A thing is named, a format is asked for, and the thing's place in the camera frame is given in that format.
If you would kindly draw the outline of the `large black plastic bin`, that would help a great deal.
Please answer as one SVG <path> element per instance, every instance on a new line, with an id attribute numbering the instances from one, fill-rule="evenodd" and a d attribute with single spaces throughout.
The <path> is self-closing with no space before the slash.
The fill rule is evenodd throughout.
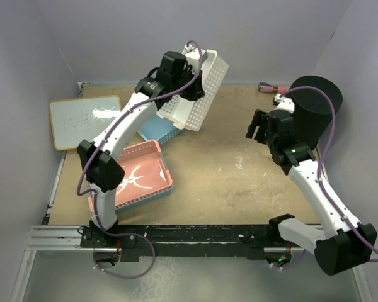
<path id="1" fill-rule="evenodd" d="M 341 108 L 343 95 L 338 86 L 328 79 L 317 75 L 305 75 L 296 79 L 290 88 L 301 86 L 318 88 L 330 98 L 335 111 Z M 295 105 L 293 119 L 296 138 L 314 150 L 331 122 L 328 102 L 320 93 L 310 89 L 295 91 L 287 96 Z"/>

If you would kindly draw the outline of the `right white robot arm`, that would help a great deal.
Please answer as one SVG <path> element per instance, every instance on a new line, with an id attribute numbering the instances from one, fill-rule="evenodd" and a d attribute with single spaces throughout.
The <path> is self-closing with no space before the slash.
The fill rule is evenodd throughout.
<path id="1" fill-rule="evenodd" d="M 268 241 L 274 246 L 292 242 L 311 253 L 321 270 L 333 276 L 367 263 L 377 231 L 362 224 L 318 174 L 319 163 L 309 146 L 295 136 L 294 119 L 286 110 L 256 110 L 246 132 L 268 147 L 274 163 L 302 191 L 320 219 L 321 229 L 286 214 L 269 221 Z"/>

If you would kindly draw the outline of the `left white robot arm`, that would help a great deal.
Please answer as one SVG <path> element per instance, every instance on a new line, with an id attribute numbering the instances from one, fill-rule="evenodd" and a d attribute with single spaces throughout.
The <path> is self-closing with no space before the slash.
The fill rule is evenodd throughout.
<path id="1" fill-rule="evenodd" d="M 113 245 L 117 231 L 115 198 L 118 185 L 125 175 L 117 162 L 134 133 L 173 96 L 182 95 L 186 100 L 197 101 L 204 96 L 202 87 L 203 50 L 186 54 L 166 52 L 159 66 L 153 68 L 136 85 L 127 105 L 97 137 L 82 140 L 77 147 L 82 174 L 77 185 L 77 195 L 87 181 L 93 198 L 92 222 L 98 227 L 95 240 L 104 247 Z"/>

